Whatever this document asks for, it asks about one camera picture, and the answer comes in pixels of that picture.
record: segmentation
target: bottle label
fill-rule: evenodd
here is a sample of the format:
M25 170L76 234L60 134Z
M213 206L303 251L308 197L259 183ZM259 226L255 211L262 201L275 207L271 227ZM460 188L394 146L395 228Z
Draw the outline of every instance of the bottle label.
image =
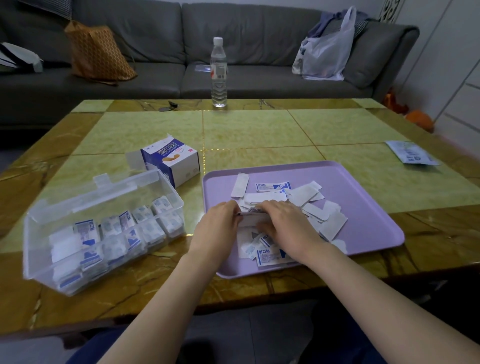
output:
M212 64L210 75L212 76L212 80L226 80L227 64L226 63Z

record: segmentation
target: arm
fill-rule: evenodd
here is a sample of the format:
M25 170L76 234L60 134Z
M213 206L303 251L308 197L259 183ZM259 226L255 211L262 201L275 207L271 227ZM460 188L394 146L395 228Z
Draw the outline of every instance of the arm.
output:
M235 201L208 210L195 228L188 253L99 364L175 363L202 293L230 254L238 211Z
M260 207L273 225L259 228L325 281L389 364L480 361L479 345L321 240L296 206L268 201Z

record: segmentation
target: bandage box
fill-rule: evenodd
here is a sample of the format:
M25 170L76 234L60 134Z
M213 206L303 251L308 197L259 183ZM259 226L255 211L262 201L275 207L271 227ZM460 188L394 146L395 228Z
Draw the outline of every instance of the bandage box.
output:
M183 201L165 175L156 168L132 173L103 174L79 185L65 181L68 189L44 194L24 219L24 278L70 296L169 243L173 233L184 235ZM150 208L159 197L169 209L154 214ZM161 225L173 221L170 214L178 223L172 233Z
M175 188L200 173L198 152L171 135L125 156L131 169L158 168Z

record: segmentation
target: clear plastic organizer box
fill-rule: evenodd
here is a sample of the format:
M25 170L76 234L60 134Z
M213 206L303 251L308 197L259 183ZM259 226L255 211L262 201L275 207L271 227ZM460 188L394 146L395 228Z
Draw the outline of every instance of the clear plastic organizer box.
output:
M96 176L93 182L59 190L55 197L30 208L24 220L25 279L71 296L111 270L185 234L183 201L161 171L114 177L118 182L107 174ZM159 198L160 208L152 208ZM151 213L144 219L134 218L135 209L141 206ZM122 224L117 223L117 228L121 230L104 236L107 230L99 225L109 217L120 218Z

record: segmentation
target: water bottle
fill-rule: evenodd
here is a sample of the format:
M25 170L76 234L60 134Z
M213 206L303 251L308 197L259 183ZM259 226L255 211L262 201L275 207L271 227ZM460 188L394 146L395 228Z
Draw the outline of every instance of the water bottle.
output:
M216 108L227 106L227 56L223 50L223 38L213 38L213 51L210 56L212 76L212 103Z

